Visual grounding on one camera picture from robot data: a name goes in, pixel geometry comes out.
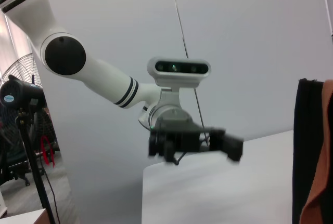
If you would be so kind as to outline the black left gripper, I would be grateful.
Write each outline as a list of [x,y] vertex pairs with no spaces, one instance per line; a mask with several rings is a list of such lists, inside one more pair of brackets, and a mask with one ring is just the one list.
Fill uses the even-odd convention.
[[[206,134],[209,146],[200,138]],[[163,157],[167,163],[175,163],[175,152],[221,151],[233,162],[240,162],[244,140],[229,135],[223,128],[206,127],[196,124],[191,119],[176,120],[158,118],[150,132],[148,156]]]

